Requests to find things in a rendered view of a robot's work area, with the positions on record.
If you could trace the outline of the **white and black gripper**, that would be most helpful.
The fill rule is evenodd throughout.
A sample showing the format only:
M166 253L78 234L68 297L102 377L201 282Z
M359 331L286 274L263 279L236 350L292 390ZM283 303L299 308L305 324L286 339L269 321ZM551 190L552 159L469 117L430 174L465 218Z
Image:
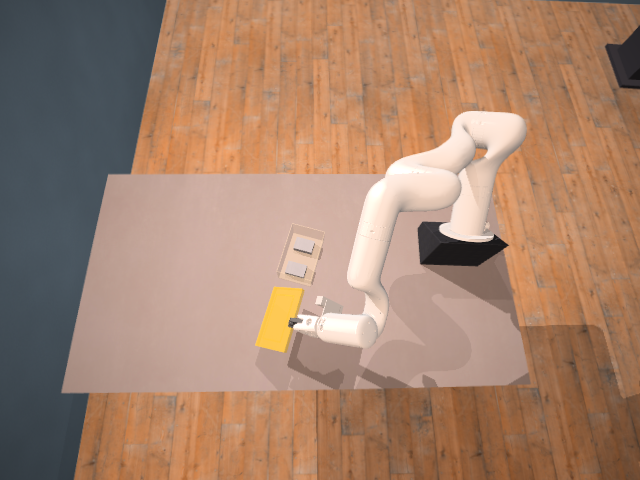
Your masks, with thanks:
M295 331L298 331L300 333L303 333L311 337L315 337L315 338L320 337L318 334L318 330L319 330L318 325L320 324L322 317L311 316L311 315L297 315L297 317L298 318L292 318L292 317L290 318L288 322L288 327L293 328Z

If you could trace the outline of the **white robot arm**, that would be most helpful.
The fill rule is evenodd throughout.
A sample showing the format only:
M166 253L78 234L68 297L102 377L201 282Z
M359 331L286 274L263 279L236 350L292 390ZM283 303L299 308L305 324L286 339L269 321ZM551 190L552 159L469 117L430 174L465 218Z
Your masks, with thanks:
M464 112L442 146L404 157L388 168L386 178L366 196L347 272L349 285L366 292L364 311L342 314L342 305L317 296L315 304L324 308L318 325L324 342L366 349L381 335L389 298L380 279L400 212L435 211L453 204L450 223L439 227L442 234L468 242L494 238L486 220L496 174L526 133L526 123L517 114ZM476 148L488 151L473 160Z

